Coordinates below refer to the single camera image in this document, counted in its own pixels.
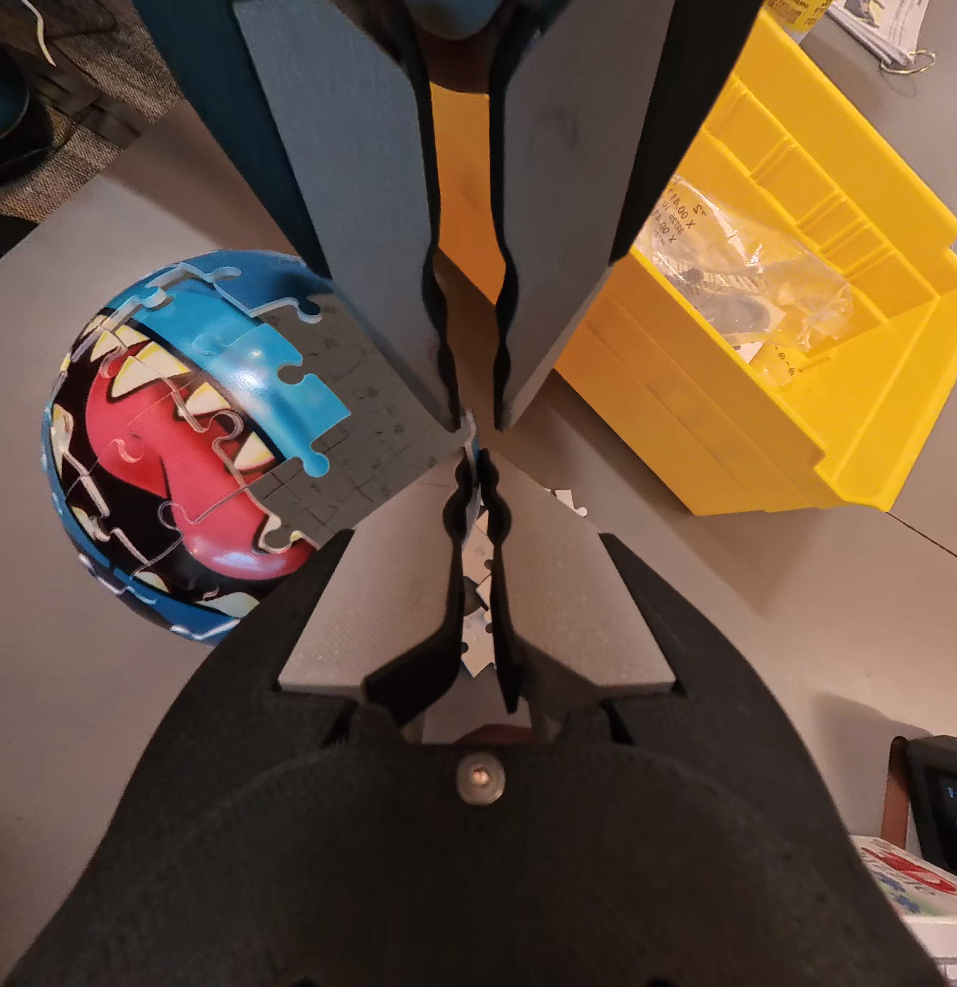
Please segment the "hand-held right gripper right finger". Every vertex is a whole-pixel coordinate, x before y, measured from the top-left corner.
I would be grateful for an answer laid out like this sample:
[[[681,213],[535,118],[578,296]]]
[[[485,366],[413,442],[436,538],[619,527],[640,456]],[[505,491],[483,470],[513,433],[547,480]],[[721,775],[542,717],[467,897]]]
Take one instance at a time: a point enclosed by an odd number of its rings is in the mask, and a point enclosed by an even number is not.
[[[600,531],[506,459],[478,461],[493,546],[490,606],[506,708],[543,714],[676,682]]]

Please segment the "small yellow part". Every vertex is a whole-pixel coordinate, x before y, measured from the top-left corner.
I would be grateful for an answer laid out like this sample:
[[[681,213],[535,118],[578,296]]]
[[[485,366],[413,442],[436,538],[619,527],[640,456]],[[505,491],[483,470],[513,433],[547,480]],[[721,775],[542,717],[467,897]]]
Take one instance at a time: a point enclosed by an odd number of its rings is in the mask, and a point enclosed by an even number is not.
[[[807,363],[807,354],[796,349],[764,342],[749,363],[751,372],[764,385],[788,386]]]

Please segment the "white bottle yellow label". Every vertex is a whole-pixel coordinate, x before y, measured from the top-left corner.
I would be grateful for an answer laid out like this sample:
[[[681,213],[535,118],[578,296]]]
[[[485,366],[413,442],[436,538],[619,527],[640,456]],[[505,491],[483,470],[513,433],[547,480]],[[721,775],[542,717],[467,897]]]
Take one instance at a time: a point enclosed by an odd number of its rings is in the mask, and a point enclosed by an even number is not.
[[[833,1],[764,1],[764,8],[783,27],[795,35],[806,35],[828,12]]]

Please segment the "black chair base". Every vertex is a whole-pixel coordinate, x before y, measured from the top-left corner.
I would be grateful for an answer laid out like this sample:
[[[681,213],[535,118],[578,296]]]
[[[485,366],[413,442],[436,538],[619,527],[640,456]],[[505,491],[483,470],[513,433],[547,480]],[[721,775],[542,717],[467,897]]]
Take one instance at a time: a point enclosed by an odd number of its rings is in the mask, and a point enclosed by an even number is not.
[[[52,151],[48,113],[16,60],[0,44],[0,188],[32,174]]]

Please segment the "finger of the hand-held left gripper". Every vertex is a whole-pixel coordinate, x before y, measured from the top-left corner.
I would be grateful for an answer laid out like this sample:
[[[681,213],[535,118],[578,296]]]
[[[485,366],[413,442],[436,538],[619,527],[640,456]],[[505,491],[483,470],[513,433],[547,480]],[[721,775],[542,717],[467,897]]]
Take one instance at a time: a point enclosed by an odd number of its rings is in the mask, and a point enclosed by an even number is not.
[[[613,264],[675,3],[517,2],[489,79],[495,426],[514,426]]]
[[[434,270],[430,80],[406,5],[253,1],[233,10],[331,280],[413,395],[457,430]]]

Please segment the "clear plastic bag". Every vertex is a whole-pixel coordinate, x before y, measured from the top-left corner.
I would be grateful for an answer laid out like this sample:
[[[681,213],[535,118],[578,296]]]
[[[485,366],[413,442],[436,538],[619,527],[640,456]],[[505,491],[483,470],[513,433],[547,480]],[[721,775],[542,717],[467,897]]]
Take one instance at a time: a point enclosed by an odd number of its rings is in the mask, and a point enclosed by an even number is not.
[[[633,247],[747,365],[764,342],[809,361],[853,327],[852,289],[830,265],[680,176]]]

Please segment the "yellow plastic bin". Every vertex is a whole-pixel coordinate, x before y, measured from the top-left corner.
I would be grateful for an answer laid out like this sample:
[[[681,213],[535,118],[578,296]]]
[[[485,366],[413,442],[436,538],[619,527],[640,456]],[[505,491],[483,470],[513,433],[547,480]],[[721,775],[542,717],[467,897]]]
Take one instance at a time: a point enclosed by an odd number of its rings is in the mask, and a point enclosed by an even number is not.
[[[489,95],[431,98],[438,246],[497,303]],[[636,236],[557,370],[695,514],[890,509],[957,378],[957,220],[766,12],[652,207],[676,176],[802,241],[853,327],[768,387]]]

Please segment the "blue cartoon puzzle ball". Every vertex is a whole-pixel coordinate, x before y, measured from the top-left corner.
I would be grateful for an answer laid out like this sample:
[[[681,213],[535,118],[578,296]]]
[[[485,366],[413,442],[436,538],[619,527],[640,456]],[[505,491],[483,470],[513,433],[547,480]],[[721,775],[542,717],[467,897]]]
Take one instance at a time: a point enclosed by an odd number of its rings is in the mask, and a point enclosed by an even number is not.
[[[257,250],[166,265],[107,302],[66,354],[44,428],[81,563],[207,647],[463,451],[328,280]]]

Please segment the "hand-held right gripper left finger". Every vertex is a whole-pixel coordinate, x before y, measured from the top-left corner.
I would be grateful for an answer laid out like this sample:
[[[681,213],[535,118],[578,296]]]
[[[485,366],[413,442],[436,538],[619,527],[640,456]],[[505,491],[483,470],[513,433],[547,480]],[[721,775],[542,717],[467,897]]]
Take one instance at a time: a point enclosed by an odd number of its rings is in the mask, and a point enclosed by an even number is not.
[[[282,691],[416,721],[460,668],[474,459],[460,451],[359,522],[279,676]]]

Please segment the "black electronic device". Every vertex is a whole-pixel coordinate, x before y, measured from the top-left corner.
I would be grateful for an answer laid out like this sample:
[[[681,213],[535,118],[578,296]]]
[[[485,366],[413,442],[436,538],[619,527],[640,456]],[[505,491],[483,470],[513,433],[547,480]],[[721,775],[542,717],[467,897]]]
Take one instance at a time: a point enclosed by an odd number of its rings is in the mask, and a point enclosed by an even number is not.
[[[957,876],[957,737],[891,741],[880,837],[903,849],[910,829],[924,858]]]

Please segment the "white puzzle box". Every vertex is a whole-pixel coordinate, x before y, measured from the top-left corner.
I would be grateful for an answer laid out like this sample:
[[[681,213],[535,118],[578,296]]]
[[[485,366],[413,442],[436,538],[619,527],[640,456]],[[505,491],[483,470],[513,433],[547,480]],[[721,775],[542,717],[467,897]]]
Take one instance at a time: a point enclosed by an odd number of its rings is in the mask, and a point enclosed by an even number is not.
[[[898,917],[957,986],[957,876],[878,837],[851,837],[863,864]]]

